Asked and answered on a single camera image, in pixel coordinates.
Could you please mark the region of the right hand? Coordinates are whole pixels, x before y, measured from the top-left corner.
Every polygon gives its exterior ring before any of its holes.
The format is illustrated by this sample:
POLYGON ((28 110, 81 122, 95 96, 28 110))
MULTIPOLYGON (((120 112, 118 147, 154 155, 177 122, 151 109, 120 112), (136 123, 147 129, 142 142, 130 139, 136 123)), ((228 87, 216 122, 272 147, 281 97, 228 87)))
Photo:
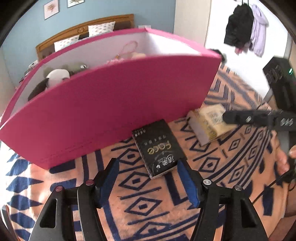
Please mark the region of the right hand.
POLYGON ((276 143, 275 149, 275 162, 277 164, 277 172, 283 175, 290 169, 290 164, 288 163, 288 157, 295 159, 296 145, 294 145, 290 150, 288 155, 281 149, 280 143, 276 143))

